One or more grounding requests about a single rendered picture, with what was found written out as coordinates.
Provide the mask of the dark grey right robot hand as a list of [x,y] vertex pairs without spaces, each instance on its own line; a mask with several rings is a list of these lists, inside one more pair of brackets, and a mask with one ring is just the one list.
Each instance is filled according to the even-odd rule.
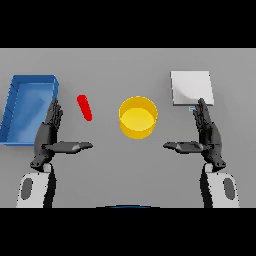
[[208,106],[203,98],[193,110],[198,140],[190,142],[166,142],[165,149],[174,150],[179,154],[200,154],[212,170],[218,172],[226,167],[222,158],[222,139],[216,124],[211,120]]

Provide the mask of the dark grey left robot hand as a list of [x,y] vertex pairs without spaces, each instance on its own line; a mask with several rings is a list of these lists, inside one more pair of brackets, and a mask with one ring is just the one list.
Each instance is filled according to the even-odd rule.
[[56,98],[53,98],[45,120],[40,124],[34,140],[34,159],[30,167],[43,172],[43,166],[52,161],[56,153],[77,154],[85,149],[91,149],[90,142],[57,141],[63,111]]

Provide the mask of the red beaker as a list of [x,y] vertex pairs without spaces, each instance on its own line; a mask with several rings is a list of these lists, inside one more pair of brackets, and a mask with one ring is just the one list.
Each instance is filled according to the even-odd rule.
[[92,120],[92,111],[91,111],[87,96],[84,94],[79,94],[77,96],[77,102],[78,102],[78,105],[80,107],[80,110],[81,110],[85,120],[91,121]]

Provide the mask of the pale square measuring scale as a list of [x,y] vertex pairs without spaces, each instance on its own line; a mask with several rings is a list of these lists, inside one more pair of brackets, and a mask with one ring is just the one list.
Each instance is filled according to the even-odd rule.
[[195,106],[203,98],[208,106],[214,105],[209,71],[171,71],[172,102],[174,106]]

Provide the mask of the yellow bowl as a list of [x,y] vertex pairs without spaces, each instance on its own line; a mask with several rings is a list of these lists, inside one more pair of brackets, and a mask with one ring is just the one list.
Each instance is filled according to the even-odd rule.
[[158,109],[147,97],[132,96],[119,107],[118,120],[120,130],[128,138],[143,140],[155,129]]

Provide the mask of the blue tray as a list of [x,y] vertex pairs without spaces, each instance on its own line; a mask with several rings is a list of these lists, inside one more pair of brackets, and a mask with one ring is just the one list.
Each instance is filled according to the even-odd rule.
[[13,75],[0,123],[0,144],[33,146],[49,105],[58,97],[55,75]]

